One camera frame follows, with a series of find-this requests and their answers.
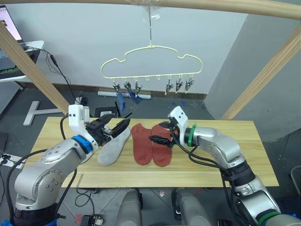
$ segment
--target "laptop screen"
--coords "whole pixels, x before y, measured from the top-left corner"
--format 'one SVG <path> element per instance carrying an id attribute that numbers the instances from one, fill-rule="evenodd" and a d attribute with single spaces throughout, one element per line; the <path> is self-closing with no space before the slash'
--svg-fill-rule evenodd
<path id="1" fill-rule="evenodd" d="M 5 6 L 0 6 L 0 21 L 6 26 L 6 28 L 9 30 L 11 35 L 18 41 L 18 42 L 23 42 L 22 38 L 13 22 L 11 19 L 8 10 L 6 9 Z"/>

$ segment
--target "wooden pole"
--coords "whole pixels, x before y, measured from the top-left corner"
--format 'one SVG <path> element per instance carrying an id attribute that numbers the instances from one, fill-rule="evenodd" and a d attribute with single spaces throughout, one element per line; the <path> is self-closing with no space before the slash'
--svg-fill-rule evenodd
<path id="1" fill-rule="evenodd" d="M 24 52 L 14 37 L 0 22 L 0 49 L 17 65 L 17 67 L 57 106 L 64 114 L 68 113 L 69 103 L 57 91 L 48 78 L 40 71 L 31 58 Z"/>
<path id="2" fill-rule="evenodd" d="M 0 0 L 0 4 L 9 3 L 107 3 L 130 4 L 130 0 Z M 301 20 L 301 6 L 272 0 L 149 0 L 154 6 L 174 8 L 195 8 L 237 13 L 276 16 Z"/>
<path id="3" fill-rule="evenodd" d="M 285 44 L 273 56 L 268 64 L 255 77 L 251 84 L 231 105 L 221 120 L 231 120 L 243 109 L 247 103 L 283 68 L 283 66 L 301 49 L 301 24 L 296 27 Z"/>

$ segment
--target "red sock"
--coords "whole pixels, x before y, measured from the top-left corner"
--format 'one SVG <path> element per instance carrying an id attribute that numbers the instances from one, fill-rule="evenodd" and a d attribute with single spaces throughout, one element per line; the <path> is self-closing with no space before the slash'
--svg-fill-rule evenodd
<path id="1" fill-rule="evenodd" d="M 131 129 L 133 137 L 133 151 L 136 163 L 146 165 L 150 163 L 152 158 L 152 146 L 149 136 L 151 130 L 144 128 L 141 123 L 135 125 Z"/>
<path id="2" fill-rule="evenodd" d="M 167 138 L 171 141 L 170 131 L 159 125 L 151 129 L 151 134 Z M 167 166 L 171 160 L 171 148 L 152 142 L 152 158 L 157 166 Z"/>

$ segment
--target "grey wall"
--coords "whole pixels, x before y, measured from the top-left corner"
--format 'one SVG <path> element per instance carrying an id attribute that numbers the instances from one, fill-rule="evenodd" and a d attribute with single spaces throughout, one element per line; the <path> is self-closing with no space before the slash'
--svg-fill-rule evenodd
<path id="1" fill-rule="evenodd" d="M 148 12 L 142 6 L 34 3 L 8 4 L 7 8 L 24 40 L 45 41 L 45 49 L 54 54 L 72 84 L 111 87 L 112 81 L 100 75 L 101 65 L 150 44 Z M 175 48 L 181 56 L 188 53 L 200 57 L 203 72 L 195 76 L 196 84 L 190 92 L 208 93 L 247 14 L 155 8 L 151 15 L 152 44 Z M 60 75 L 49 71 L 43 55 L 37 66 L 50 81 L 65 83 Z M 148 49 L 130 54 L 123 64 L 108 65 L 104 72 L 112 77 L 198 70 L 195 59 L 178 60 L 170 50 Z M 144 89 L 165 90 L 167 78 L 141 82 Z"/>
<path id="2" fill-rule="evenodd" d="M 219 119 L 226 112 L 299 23 L 290 19 L 247 16 L 205 100 L 214 118 Z M 300 128 L 300 62 L 298 52 L 234 120 L 253 120 L 264 141 Z"/>

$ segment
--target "clothes hanger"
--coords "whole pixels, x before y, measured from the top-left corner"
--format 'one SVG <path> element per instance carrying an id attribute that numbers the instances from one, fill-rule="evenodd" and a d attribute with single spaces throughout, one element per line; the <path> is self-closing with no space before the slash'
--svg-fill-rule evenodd
<path id="1" fill-rule="evenodd" d="M 138 81 L 138 78 L 145 78 L 148 81 L 151 77 L 156 77 L 159 80 L 161 77 L 164 77 L 164 76 L 168 77 L 168 79 L 171 79 L 172 76 L 177 76 L 177 75 L 179 76 L 179 78 L 182 78 L 182 76 L 184 76 L 184 75 L 189 75 L 191 78 L 193 78 L 194 75 L 199 74 L 202 71 L 202 69 L 203 69 L 203 62 L 197 56 L 194 56 L 194 55 L 191 55 L 191 54 L 185 54 L 184 56 L 179 56 L 178 51 L 176 49 L 174 49 L 174 48 L 170 48 L 170 47 L 166 47 L 166 46 L 155 46 L 155 45 L 152 45 L 152 42 L 151 42 L 151 9 L 150 9 L 150 6 L 148 7 L 148 12 L 149 12 L 149 23 L 150 23 L 150 45 L 146 46 L 146 47 L 136 48 L 136 49 L 133 49 L 133 50 L 130 50 L 130 51 L 126 52 L 124 54 L 124 59 L 123 60 L 120 60 L 118 58 L 113 58 L 113 59 L 110 59 L 110 60 L 104 62 L 103 65 L 101 66 L 101 69 L 100 69 L 101 70 L 101 75 L 104 78 L 111 79 L 113 82 L 115 82 L 115 79 L 123 79 L 123 80 L 126 81 L 129 78 L 134 78 L 135 81 Z M 113 61 L 117 61 L 119 63 L 123 63 L 123 62 L 127 61 L 127 56 L 130 53 L 133 53 L 133 52 L 136 52 L 136 51 L 140 51 L 140 50 L 144 50 L 144 49 L 154 49 L 154 48 L 163 48 L 163 49 L 168 49 L 168 50 L 174 51 L 176 53 L 176 57 L 178 59 L 184 59 L 185 57 L 194 58 L 194 59 L 198 60 L 198 62 L 200 63 L 200 69 L 197 72 L 188 72 L 188 73 L 153 74 L 153 75 L 138 75 L 138 76 L 136 76 L 136 75 L 135 76 L 117 76 L 117 77 L 110 77 L 110 76 L 104 75 L 103 68 L 108 63 L 113 62 Z"/>

